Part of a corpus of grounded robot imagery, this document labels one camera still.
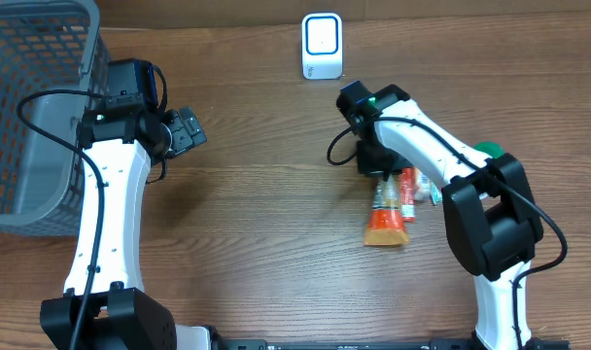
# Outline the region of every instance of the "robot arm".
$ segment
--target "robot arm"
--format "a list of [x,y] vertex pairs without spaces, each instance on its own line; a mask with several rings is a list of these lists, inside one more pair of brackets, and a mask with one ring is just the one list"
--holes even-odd
[[[518,222],[523,222],[523,218],[512,218],[505,215],[500,217],[500,211],[504,211],[505,208],[513,209],[512,206],[508,204],[505,206],[504,203],[493,208],[495,210],[484,213],[478,198],[487,197],[488,191],[484,191],[485,189],[479,191],[478,184],[475,185],[475,183],[484,181],[483,178],[480,178],[480,174],[475,174],[472,167],[459,161],[425,129],[408,122],[384,121],[384,118],[405,118],[428,126],[478,167],[485,169],[489,166],[490,157],[467,146],[435,124],[407,93],[395,86],[389,86],[371,94],[360,82],[355,82],[341,91],[337,107],[343,112],[356,133],[361,136],[362,141],[369,145],[367,149],[377,149],[377,151],[370,152],[371,154],[386,153],[403,157],[423,171],[442,189],[445,197],[443,205],[445,206],[445,223],[449,245],[460,263],[474,275],[478,306],[475,334],[482,345],[489,350],[517,347],[512,317],[513,290],[511,281],[529,269],[533,252],[525,254],[526,244],[522,240],[506,242],[501,244],[501,246],[506,246],[501,248],[501,252],[513,254],[514,259],[509,260],[502,257],[501,252],[480,255],[481,246],[479,244],[483,243],[486,250],[492,249],[488,245],[498,246],[497,241],[492,238],[497,236],[499,232],[506,236],[505,240],[508,241],[508,238],[516,233],[515,226],[524,226],[522,223],[518,224]],[[376,122],[375,120],[378,118],[382,118],[383,122]],[[515,170],[518,170],[519,162],[511,159],[511,156],[506,157],[504,162],[507,164],[506,166],[516,165]],[[524,177],[524,172],[519,174],[518,171],[515,171],[513,176]],[[454,179],[474,180],[465,181],[462,184],[462,181],[455,183]],[[526,189],[528,189],[526,178],[524,180],[524,183],[523,181],[520,183],[522,186],[526,185]],[[462,198],[467,193],[471,195],[471,200],[463,201]],[[462,214],[467,218],[465,222],[462,222]],[[479,219],[483,224],[480,227],[483,231],[477,227],[475,227],[476,229],[467,227],[471,221],[479,222]],[[497,226],[505,224],[510,224],[510,229],[498,230]],[[536,226],[536,231],[537,241],[538,238],[541,238],[541,226]],[[517,233],[518,236],[522,236],[526,232],[519,229]],[[465,249],[464,246],[472,246],[472,250]],[[489,263],[495,264],[497,267],[486,270],[484,266]],[[526,323],[525,291],[523,279],[518,291],[518,326],[521,331],[522,344],[531,338],[531,331]]]

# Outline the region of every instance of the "plastic crate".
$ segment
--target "plastic crate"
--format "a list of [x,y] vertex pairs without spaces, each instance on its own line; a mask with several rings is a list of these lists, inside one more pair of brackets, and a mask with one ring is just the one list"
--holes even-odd
[[[26,235],[75,235],[84,194],[82,163],[73,153],[25,127],[22,97],[45,89],[107,93],[106,46],[90,0],[0,1],[0,230]],[[84,96],[49,95],[25,116],[76,143]]]

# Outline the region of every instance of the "green round object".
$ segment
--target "green round object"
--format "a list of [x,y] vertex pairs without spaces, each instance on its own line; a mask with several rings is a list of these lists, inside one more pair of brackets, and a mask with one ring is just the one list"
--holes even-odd
[[479,142],[474,146],[474,148],[477,151],[481,151],[492,158],[498,158],[505,154],[505,150],[503,147],[501,147],[501,145],[491,141]]

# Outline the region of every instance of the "wooden surface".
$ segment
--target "wooden surface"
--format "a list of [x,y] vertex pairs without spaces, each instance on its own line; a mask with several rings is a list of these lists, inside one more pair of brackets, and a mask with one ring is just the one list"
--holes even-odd
[[[371,183],[326,164],[346,126],[338,89],[362,79],[523,161],[570,242],[563,265],[530,278],[529,324],[591,349],[591,13],[349,23],[345,77],[325,82],[301,77],[297,25],[103,35],[115,57],[158,64],[170,106],[190,104],[209,137],[145,191],[144,282],[177,323],[274,341],[469,335],[472,278],[441,209],[417,208],[404,249],[365,248]],[[0,234],[0,349],[51,348],[40,302],[60,297],[75,242]],[[548,230],[535,264],[558,252]]]
[[300,23],[316,12],[343,20],[591,11],[591,0],[96,0],[114,28],[200,28]]

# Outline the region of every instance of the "gray plastic basket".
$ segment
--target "gray plastic basket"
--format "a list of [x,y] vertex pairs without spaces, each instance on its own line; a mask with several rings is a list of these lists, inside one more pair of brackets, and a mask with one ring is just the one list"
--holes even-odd
[[[28,235],[78,234],[82,164],[70,151],[17,118],[23,96],[52,88],[107,93],[107,48],[91,0],[0,1],[0,230]],[[51,95],[25,115],[76,143],[76,126],[95,101]]]

